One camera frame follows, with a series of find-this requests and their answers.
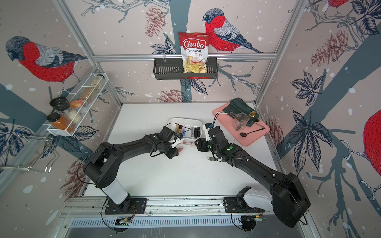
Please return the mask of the pink clear lip gloss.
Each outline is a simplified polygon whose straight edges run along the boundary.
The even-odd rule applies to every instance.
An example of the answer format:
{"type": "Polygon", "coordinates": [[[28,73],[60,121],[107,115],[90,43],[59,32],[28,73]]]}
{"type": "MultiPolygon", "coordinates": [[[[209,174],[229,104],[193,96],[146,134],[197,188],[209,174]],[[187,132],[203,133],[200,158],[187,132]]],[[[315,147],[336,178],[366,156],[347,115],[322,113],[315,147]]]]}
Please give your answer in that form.
{"type": "Polygon", "coordinates": [[[186,142],[186,141],[183,141],[182,142],[183,145],[191,145],[191,146],[195,146],[195,144],[193,142],[186,142]]]}

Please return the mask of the white plastic storage box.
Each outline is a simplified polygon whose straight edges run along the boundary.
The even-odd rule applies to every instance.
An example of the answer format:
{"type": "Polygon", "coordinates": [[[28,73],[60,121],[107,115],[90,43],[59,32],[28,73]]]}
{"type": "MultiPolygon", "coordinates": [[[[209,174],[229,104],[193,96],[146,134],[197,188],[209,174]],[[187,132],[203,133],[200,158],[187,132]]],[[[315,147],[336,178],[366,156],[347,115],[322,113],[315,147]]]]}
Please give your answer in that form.
{"type": "Polygon", "coordinates": [[[184,141],[194,142],[199,138],[203,138],[204,136],[203,124],[199,120],[186,119],[186,118],[172,118],[169,120],[167,127],[175,132],[176,124],[182,126],[182,130],[183,130],[182,135],[184,137],[184,141]],[[199,138],[194,138],[193,129],[197,127],[200,127],[201,135],[199,138]]]}

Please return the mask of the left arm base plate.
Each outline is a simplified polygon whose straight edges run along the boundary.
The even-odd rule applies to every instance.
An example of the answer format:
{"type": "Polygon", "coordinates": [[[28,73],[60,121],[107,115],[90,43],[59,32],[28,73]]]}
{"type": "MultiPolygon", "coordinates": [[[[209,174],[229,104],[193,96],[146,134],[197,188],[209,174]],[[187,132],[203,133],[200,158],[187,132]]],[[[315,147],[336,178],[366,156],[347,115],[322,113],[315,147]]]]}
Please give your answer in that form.
{"type": "Polygon", "coordinates": [[[121,204],[116,204],[109,200],[105,208],[106,215],[122,215],[122,214],[144,214],[148,199],[147,198],[127,198],[121,204]]]}

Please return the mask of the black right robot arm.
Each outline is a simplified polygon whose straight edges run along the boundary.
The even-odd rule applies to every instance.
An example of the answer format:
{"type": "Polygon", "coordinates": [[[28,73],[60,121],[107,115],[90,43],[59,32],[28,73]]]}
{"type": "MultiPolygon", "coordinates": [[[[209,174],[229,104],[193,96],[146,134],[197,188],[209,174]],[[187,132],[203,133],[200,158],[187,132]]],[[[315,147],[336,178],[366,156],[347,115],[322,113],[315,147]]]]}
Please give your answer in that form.
{"type": "Polygon", "coordinates": [[[172,159],[178,156],[177,145],[184,138],[164,126],[158,133],[147,134],[142,139],[123,144],[103,142],[98,149],[89,156],[84,166],[84,173],[95,186],[101,189],[116,205],[131,206],[131,195],[123,188],[117,179],[120,165],[131,158],[142,154],[156,157],[164,154],[172,159]]]}

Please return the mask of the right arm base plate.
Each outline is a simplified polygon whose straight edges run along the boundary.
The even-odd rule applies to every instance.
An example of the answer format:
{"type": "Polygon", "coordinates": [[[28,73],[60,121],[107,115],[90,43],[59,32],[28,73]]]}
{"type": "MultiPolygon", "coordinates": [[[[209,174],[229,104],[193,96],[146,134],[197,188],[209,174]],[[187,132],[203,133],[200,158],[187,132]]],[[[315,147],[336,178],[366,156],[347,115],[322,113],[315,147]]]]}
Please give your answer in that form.
{"type": "Polygon", "coordinates": [[[224,197],[222,200],[226,213],[260,213],[265,212],[261,208],[249,207],[245,201],[237,197],[224,197]]]}

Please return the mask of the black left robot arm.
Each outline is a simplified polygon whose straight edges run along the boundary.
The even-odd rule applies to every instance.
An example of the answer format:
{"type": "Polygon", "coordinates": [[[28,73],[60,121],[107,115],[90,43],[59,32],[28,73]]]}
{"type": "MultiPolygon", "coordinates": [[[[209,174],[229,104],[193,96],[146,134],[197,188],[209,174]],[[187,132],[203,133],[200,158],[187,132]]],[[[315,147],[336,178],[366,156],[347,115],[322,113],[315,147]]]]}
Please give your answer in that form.
{"type": "Polygon", "coordinates": [[[293,174],[278,172],[249,155],[242,147],[229,143],[219,126],[203,126],[205,138],[195,141],[197,150],[211,152],[217,161],[228,163],[254,178],[272,196],[272,208],[277,218],[293,228],[305,215],[311,202],[299,180],[293,174]]]}

